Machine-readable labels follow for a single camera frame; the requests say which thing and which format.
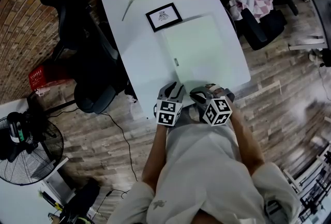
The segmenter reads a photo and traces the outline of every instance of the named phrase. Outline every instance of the pink cloth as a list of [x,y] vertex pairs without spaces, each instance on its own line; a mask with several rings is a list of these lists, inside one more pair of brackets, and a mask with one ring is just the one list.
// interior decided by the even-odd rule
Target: pink cloth
[[258,22],[274,9],[273,0],[231,0],[230,14],[234,21],[241,20],[241,11],[248,8]]

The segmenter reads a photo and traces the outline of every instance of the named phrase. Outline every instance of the marker cube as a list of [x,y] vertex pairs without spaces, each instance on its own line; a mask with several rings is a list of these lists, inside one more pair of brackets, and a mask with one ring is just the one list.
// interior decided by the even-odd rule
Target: marker cube
[[173,127],[180,116],[183,104],[157,100],[156,108],[156,122],[161,125]]
[[211,126],[224,125],[232,114],[232,110],[225,96],[210,101],[203,119]]

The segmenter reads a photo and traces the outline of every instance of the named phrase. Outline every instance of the standing fan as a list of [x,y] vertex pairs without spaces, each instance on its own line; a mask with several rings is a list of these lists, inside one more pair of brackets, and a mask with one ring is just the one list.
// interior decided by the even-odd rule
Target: standing fan
[[29,185],[47,177],[63,153],[59,129],[45,118],[27,112],[0,120],[0,178]]

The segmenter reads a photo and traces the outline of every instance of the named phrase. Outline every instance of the hand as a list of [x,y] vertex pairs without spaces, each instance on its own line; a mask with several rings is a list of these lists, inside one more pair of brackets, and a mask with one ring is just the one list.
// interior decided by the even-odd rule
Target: hand
[[[213,87],[214,85],[212,85],[212,84],[210,84],[210,85],[206,85],[206,87],[208,88],[208,89],[210,89],[211,87]],[[215,96],[217,96],[219,93],[221,93],[221,92],[224,92],[224,89],[223,88],[219,88],[219,89],[216,89],[216,90],[214,90],[213,91],[213,94],[215,95]],[[227,102],[228,102],[228,104],[229,104],[229,106],[230,106],[230,108],[232,109],[232,111],[234,112],[234,111],[236,111],[236,106],[233,104],[233,102],[228,98],[228,96],[227,95],[225,95],[225,99],[227,100]]]

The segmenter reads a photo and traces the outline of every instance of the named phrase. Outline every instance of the framed picture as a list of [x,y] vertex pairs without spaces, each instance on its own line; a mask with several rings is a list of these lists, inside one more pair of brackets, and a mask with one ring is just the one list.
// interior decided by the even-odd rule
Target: framed picture
[[147,19],[154,32],[167,28],[182,21],[175,5],[173,3],[164,5],[146,13]]

